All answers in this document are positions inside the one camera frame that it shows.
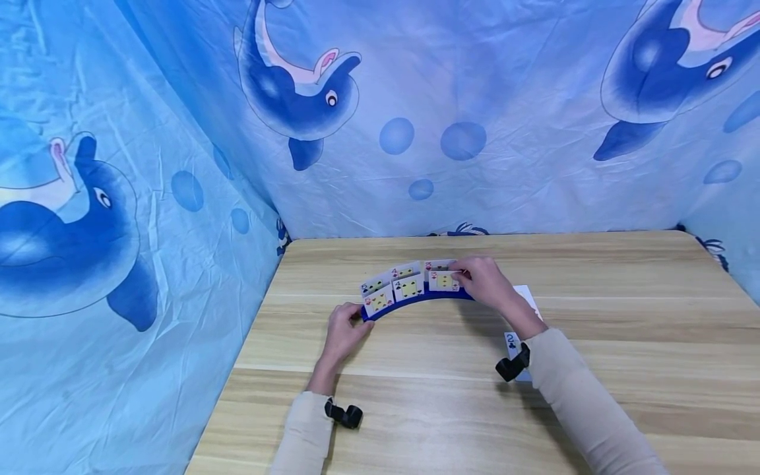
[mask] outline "playing card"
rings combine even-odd
[[[457,292],[459,283],[451,276],[454,271],[430,271],[431,292]]]
[[[387,285],[377,292],[364,297],[364,308],[367,311],[368,317],[371,317],[375,313],[380,312],[389,306],[392,306],[394,303],[393,289],[390,285]]]
[[[403,279],[404,277],[409,277],[410,275],[419,274],[420,261],[412,261],[407,262],[406,264],[397,265],[396,267],[389,270],[388,273],[391,275],[391,280]]]
[[[516,334],[513,331],[507,331],[504,333],[504,338],[507,340],[507,352],[509,353],[509,359],[515,359],[518,357],[518,354],[522,351],[522,347],[520,345],[520,338],[518,338],[518,334]],[[520,382],[530,382],[533,381],[533,379],[530,378],[530,373],[526,369],[523,369],[517,378],[515,378],[515,381]]]
[[[393,294],[396,297],[396,302],[411,299],[424,293],[425,282],[420,274],[393,281]]]
[[[381,288],[391,283],[391,275],[388,272],[377,274],[371,279],[367,279],[361,286],[362,297],[368,296],[370,293],[377,292]]]
[[[423,270],[425,271],[425,280],[430,280],[430,271],[447,271],[448,266],[456,262],[456,259],[438,259],[437,261],[425,261],[423,262]]]

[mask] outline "right hand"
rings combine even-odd
[[[515,302],[522,299],[511,282],[504,277],[496,262],[487,256],[470,256],[448,266],[457,271],[453,278],[477,302],[491,307],[503,315]]]

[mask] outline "wooden table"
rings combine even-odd
[[[265,473],[330,311],[394,264],[490,254],[527,284],[672,473],[760,473],[760,311],[679,232],[325,239],[293,243],[188,473]],[[474,302],[382,318],[345,368],[325,473],[588,473],[530,386],[493,366],[507,328]]]

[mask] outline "dolphin fin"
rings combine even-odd
[[[642,148],[657,137],[667,122],[635,124],[620,121],[610,128],[594,160],[604,162],[621,155],[630,154]]]
[[[240,46],[242,46],[242,31],[238,27],[233,30],[233,44],[235,46],[235,56],[240,54]]]
[[[141,256],[127,278],[106,297],[111,310],[133,324],[137,331],[146,331],[156,321],[158,283],[155,273]]]
[[[267,3],[271,3],[277,8],[285,8],[290,6],[290,4],[293,3],[293,0],[267,0]]]
[[[322,147],[325,141],[321,138],[312,141],[302,141],[295,138],[288,140],[290,156],[293,158],[293,168],[302,172],[311,165],[317,163],[322,156]]]

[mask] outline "blue fabric backdrop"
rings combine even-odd
[[[678,227],[760,299],[760,0],[5,0],[0,32],[2,473],[181,473],[285,228]]]

